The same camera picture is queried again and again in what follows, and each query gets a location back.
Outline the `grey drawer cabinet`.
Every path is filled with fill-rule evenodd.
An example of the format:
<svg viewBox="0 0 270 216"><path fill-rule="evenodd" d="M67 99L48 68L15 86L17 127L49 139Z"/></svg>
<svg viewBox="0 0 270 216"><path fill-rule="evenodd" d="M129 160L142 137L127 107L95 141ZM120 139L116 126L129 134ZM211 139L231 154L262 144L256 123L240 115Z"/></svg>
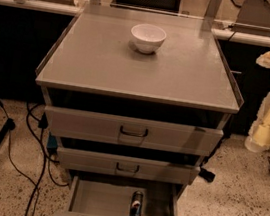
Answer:
<svg viewBox="0 0 270 216"><path fill-rule="evenodd" d="M164 29L167 35L151 54L139 52L131 41L130 30L144 23ZM88 6L36 73L50 107L223 131L228 118L243 105L217 40L199 19ZM198 168L208 156L55 138L58 148Z"/></svg>

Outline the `black power plug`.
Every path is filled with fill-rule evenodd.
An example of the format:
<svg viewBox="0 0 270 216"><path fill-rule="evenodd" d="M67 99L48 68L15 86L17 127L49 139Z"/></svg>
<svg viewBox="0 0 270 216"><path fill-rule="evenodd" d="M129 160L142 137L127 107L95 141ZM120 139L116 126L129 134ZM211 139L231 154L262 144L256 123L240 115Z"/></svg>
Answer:
<svg viewBox="0 0 270 216"><path fill-rule="evenodd" d="M215 178L215 174L208 171L207 169L201 168L201 170L199 171L199 175L206 180L208 183L212 183L214 178Z"/></svg>

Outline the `grey top drawer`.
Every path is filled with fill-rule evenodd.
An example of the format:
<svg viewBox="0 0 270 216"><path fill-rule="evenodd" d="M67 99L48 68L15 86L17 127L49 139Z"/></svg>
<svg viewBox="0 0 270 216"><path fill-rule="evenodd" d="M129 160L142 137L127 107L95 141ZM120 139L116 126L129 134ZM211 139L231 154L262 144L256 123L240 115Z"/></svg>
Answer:
<svg viewBox="0 0 270 216"><path fill-rule="evenodd" d="M55 136L207 156L222 130L46 106Z"/></svg>

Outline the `white ceramic bowl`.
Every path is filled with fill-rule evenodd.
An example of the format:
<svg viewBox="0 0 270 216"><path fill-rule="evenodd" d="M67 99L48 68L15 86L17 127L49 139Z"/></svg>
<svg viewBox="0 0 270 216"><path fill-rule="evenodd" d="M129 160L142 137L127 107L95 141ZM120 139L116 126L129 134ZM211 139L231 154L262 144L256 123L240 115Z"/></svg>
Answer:
<svg viewBox="0 0 270 216"><path fill-rule="evenodd" d="M133 45L143 54L151 54L158 50L167 37L164 29L145 23L135 25L130 31Z"/></svg>

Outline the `grey middle drawer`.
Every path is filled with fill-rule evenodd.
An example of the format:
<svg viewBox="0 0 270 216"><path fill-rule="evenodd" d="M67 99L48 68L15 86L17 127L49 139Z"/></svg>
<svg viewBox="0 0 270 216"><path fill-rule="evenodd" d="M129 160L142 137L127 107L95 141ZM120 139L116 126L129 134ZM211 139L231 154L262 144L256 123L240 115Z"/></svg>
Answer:
<svg viewBox="0 0 270 216"><path fill-rule="evenodd" d="M190 185L199 168L182 164L141 159L115 154L101 154L68 148L58 148L60 164L66 169L120 175L182 185Z"/></svg>

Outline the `grey drawer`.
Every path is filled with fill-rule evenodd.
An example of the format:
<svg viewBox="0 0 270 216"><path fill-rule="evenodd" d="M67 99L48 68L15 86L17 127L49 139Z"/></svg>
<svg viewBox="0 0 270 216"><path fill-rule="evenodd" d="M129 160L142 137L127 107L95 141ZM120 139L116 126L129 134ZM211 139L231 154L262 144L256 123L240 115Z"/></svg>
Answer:
<svg viewBox="0 0 270 216"><path fill-rule="evenodd" d="M120 175L182 185L190 185L199 168L182 164L141 159L115 154L101 154L68 148L58 148L60 164L66 169Z"/></svg>
<svg viewBox="0 0 270 216"><path fill-rule="evenodd" d="M81 174L74 177L66 208L54 216L129 216L133 193L143 194L141 216L178 216L173 185Z"/></svg>
<svg viewBox="0 0 270 216"><path fill-rule="evenodd" d="M46 106L55 136L207 156L222 130Z"/></svg>

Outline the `blue box behind cabinet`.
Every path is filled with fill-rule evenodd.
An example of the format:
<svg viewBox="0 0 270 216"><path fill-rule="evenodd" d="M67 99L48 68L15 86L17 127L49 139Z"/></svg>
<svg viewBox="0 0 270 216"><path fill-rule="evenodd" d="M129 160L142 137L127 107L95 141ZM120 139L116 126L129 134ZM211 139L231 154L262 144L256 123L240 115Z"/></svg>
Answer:
<svg viewBox="0 0 270 216"><path fill-rule="evenodd" d="M47 139L46 148L49 152L57 151L58 143L57 143L55 136L49 135L49 137Z"/></svg>

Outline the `grey bottom drawer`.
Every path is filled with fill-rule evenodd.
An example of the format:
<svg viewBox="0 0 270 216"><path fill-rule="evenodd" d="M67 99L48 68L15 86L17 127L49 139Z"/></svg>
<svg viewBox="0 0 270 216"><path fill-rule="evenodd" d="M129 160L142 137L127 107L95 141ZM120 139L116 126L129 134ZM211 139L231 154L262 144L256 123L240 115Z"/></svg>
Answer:
<svg viewBox="0 0 270 216"><path fill-rule="evenodd" d="M66 208L54 216L129 216L133 193L143 194L141 216L178 216L173 185L81 174L74 177Z"/></svg>

